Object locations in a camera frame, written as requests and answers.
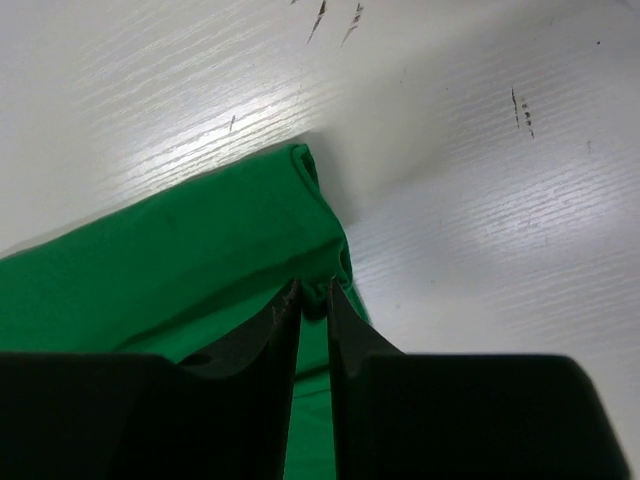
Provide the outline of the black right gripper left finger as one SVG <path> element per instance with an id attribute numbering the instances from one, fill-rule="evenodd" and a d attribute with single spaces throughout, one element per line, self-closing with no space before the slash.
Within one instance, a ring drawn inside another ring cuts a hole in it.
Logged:
<path id="1" fill-rule="evenodd" d="M 280 479 L 301 323 L 298 282 L 180 362 L 3 353 L 5 479 Z"/>

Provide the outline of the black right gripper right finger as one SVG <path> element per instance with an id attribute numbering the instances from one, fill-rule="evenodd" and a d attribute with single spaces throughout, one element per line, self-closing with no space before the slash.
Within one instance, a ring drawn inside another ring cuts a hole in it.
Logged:
<path id="1" fill-rule="evenodd" d="M 408 354 L 327 299 L 340 479 L 627 479 L 586 372 L 567 356 Z"/>

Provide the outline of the green t shirt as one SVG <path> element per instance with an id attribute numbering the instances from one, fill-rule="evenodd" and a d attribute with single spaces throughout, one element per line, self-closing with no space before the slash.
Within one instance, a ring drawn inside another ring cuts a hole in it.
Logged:
<path id="1" fill-rule="evenodd" d="M 1 262 L 5 351 L 178 361 L 299 279 L 304 314 L 284 475 L 336 475 L 324 323 L 331 282 L 359 314 L 349 246 L 308 146 L 189 179 Z"/>

